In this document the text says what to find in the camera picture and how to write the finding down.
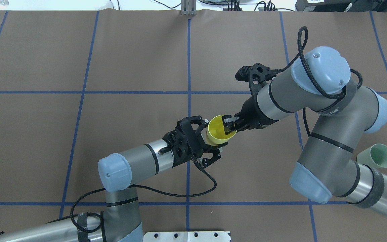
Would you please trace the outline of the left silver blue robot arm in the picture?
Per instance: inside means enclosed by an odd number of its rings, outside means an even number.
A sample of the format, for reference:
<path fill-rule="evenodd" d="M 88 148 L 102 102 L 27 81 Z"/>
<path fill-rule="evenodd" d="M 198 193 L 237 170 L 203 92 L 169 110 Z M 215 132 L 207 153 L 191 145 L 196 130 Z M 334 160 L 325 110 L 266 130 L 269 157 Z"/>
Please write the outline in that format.
<path fill-rule="evenodd" d="M 235 134 L 230 119 L 230 115 L 210 121 L 186 117 L 159 140 L 102 158 L 98 163 L 102 189 L 77 199 L 69 216 L 17 232 L 0 232 L 0 242 L 141 242 L 138 183 L 189 161 L 205 172 Z M 74 214 L 82 199 L 101 191 L 106 196 L 105 210 Z"/>

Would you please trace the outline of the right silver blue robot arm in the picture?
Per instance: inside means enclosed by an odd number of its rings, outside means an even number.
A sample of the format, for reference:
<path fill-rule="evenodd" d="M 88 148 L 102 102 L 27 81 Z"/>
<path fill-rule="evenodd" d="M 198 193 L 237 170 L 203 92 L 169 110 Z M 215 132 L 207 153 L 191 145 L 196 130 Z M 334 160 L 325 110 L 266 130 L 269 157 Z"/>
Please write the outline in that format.
<path fill-rule="evenodd" d="M 322 95 L 311 83 L 301 60 L 278 75 L 259 63 L 235 74 L 249 83 L 252 97 L 227 125 L 227 130 L 263 129 L 309 108 L 318 120 L 295 164 L 289 183 L 310 200 L 325 204 L 337 197 L 358 208 L 387 216 L 387 175 L 372 164 L 351 159 L 363 134 L 377 132 L 387 122 L 387 100 L 368 87 L 357 87 L 340 53 L 319 46 L 302 54 L 325 94 L 346 91 L 342 100 Z"/>

